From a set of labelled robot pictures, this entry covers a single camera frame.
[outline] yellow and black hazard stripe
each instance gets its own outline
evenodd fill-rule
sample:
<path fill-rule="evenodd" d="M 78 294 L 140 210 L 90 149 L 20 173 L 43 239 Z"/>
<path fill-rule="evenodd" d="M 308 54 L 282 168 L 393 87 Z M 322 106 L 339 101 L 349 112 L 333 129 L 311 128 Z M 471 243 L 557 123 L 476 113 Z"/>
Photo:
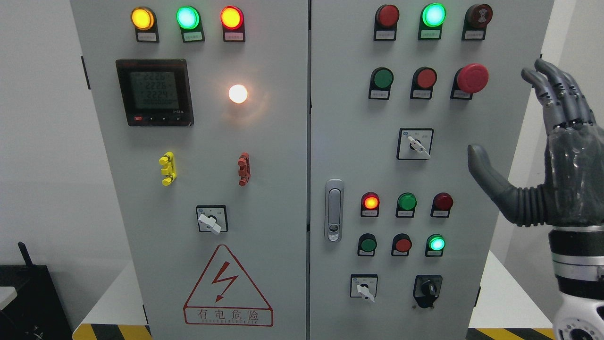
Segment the yellow and black hazard stripe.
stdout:
<path fill-rule="evenodd" d="M 466 340 L 555 340 L 552 329 L 470 328 Z"/>
<path fill-rule="evenodd" d="M 152 340 L 148 325 L 81 324 L 73 340 Z"/>
<path fill-rule="evenodd" d="M 148 325 L 81 324 L 73 340 L 152 340 Z M 466 340 L 555 340 L 552 329 L 468 329 Z"/>

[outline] white indicator light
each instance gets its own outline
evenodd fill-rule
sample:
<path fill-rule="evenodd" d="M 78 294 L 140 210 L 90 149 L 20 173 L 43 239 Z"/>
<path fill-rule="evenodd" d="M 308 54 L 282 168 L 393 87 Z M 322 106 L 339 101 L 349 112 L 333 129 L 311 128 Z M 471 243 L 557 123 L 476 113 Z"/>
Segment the white indicator light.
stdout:
<path fill-rule="evenodd" d="M 248 89 L 241 84 L 231 86 L 231 89 L 228 90 L 228 97 L 233 101 L 233 103 L 241 104 L 248 98 Z"/>

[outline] red triangle sign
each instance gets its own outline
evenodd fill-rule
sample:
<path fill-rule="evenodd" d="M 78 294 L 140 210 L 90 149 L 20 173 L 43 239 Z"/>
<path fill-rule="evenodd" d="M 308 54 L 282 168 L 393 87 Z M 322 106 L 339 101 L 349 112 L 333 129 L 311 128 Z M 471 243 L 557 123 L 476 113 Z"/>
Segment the red triangle sign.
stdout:
<path fill-rule="evenodd" d="M 189 325 L 272 327 L 271 305 L 226 244 L 219 244 L 183 306 Z"/>

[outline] yellow terminal block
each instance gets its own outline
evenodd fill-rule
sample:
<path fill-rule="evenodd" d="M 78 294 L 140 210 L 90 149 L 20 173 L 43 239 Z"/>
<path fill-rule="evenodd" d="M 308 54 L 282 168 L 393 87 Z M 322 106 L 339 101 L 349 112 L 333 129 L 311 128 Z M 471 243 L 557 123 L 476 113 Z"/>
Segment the yellow terminal block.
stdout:
<path fill-rule="evenodd" d="M 176 179 L 176 163 L 174 162 L 174 154 L 170 151 L 165 153 L 159 159 L 159 165 L 162 166 L 161 174 L 165 178 L 161 181 L 161 184 L 168 186 Z"/>

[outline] white switch handle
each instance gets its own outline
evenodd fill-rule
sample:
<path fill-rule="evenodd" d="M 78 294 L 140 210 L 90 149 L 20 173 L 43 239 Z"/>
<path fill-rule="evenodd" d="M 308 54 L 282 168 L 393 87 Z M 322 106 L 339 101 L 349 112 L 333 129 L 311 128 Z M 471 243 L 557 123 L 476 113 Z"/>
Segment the white switch handle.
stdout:
<path fill-rule="evenodd" d="M 409 140 L 409 142 L 411 143 L 411 147 L 413 150 L 419 152 L 420 154 L 424 155 L 426 157 L 426 159 L 430 159 L 430 154 L 427 152 L 426 148 L 423 147 L 423 145 L 417 141 L 417 139 L 414 139 L 411 136 L 407 136 L 407 139 Z"/>
<path fill-rule="evenodd" d="M 214 235 L 218 235 L 222 231 L 222 227 L 216 223 L 216 219 L 213 217 L 207 217 L 206 215 L 201 214 L 197 219 L 197 222 L 200 222 L 202 226 L 208 231 L 211 231 Z"/>
<path fill-rule="evenodd" d="M 363 287 L 360 284 L 356 285 L 356 291 L 367 301 L 376 302 L 374 296 L 369 291 L 368 287 Z"/>

